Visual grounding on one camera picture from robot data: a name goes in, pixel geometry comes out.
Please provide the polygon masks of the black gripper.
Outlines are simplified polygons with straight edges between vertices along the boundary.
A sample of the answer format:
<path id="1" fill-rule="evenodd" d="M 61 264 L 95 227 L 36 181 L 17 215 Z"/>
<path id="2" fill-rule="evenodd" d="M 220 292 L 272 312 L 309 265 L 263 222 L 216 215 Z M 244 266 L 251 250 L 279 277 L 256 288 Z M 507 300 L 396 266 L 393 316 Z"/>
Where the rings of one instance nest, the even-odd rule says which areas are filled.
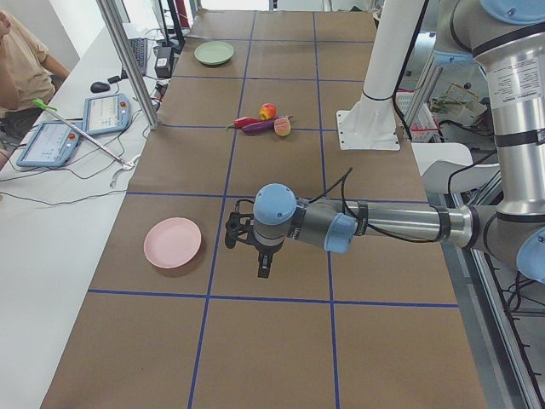
<path id="1" fill-rule="evenodd" d="M 280 251 L 282 243 L 276 245 L 264 245 L 254 235 L 254 217 L 249 213 L 233 211 L 226 222 L 225 246 L 233 249 L 237 242 L 249 245 L 257 249 L 258 255 L 258 277 L 268 279 L 273 261 L 273 254 Z"/>

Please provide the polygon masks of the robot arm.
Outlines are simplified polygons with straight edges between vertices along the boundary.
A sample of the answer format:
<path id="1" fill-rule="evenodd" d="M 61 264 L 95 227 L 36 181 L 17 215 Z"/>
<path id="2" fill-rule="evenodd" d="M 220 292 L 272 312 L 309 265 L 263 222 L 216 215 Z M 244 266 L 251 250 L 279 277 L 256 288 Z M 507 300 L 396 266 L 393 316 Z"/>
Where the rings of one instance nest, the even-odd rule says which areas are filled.
<path id="1" fill-rule="evenodd" d="M 269 184 L 253 210 L 235 210 L 225 244 L 253 246 L 258 274 L 270 273 L 286 239 L 328 252 L 347 251 L 353 238 L 380 234 L 413 243 L 451 242 L 490 254 L 535 281 L 544 279 L 544 4 L 541 1 L 443 1 L 436 25 L 436 55 L 468 57 L 485 70 L 497 165 L 467 175 L 437 159 L 439 144 L 417 142 L 418 168 L 430 191 L 475 189 L 502 178 L 497 206 L 455 209 L 366 201 L 299 199 L 285 185 Z"/>

